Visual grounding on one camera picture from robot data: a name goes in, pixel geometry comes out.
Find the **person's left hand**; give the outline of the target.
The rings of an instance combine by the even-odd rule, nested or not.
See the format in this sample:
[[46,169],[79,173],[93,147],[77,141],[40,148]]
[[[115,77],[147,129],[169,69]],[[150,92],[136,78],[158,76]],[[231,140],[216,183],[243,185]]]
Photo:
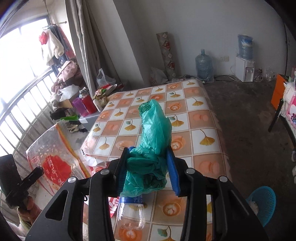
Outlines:
[[32,197],[28,197],[27,199],[27,207],[26,209],[18,208],[18,214],[19,217],[26,222],[29,222],[30,224],[33,224],[37,217],[40,215],[42,210],[39,208],[39,206],[34,202],[34,199]]

